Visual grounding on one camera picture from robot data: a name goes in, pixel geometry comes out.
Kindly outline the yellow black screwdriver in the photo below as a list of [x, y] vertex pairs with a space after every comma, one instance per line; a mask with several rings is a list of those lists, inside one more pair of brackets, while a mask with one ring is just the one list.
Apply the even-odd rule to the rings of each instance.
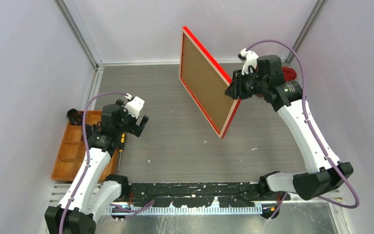
[[126, 141], [126, 134], [123, 133], [121, 135], [121, 140], [120, 140], [120, 144], [119, 144], [119, 147], [118, 147], [118, 152], [119, 152], [119, 159], [118, 159], [118, 165], [117, 165], [117, 170], [120, 171], [120, 168], [121, 168], [121, 162], [122, 162], [122, 154], [124, 152], [124, 147], [125, 147], [125, 141]]

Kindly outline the red picture frame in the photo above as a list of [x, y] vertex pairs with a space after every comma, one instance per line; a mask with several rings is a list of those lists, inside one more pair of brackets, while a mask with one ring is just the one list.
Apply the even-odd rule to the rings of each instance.
[[224, 94], [232, 78], [187, 27], [182, 27], [179, 80], [219, 139], [240, 106]]

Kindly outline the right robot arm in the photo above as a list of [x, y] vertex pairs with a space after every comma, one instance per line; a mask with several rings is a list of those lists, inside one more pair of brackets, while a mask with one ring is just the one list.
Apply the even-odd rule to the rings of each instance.
[[250, 52], [240, 55], [242, 69], [235, 70], [225, 95], [232, 99], [261, 96], [289, 128], [302, 154], [306, 171], [272, 172], [260, 177], [259, 195], [271, 200], [278, 192], [290, 192], [304, 200], [334, 191], [354, 171], [349, 162], [341, 162], [330, 149], [316, 125], [307, 102], [302, 100], [302, 87], [286, 81], [281, 59], [276, 55], [261, 56]]

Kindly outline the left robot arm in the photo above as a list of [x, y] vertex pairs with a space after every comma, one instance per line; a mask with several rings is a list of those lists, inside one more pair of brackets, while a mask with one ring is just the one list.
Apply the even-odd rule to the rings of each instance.
[[149, 120], [140, 116], [144, 107], [140, 97], [117, 100], [101, 111], [99, 130], [84, 136], [86, 153], [71, 186], [57, 206], [49, 206], [44, 214], [51, 234], [93, 234], [100, 217], [116, 199], [126, 201], [130, 195], [128, 178], [110, 174], [101, 189], [94, 192], [104, 168], [122, 146], [122, 135], [139, 137]]

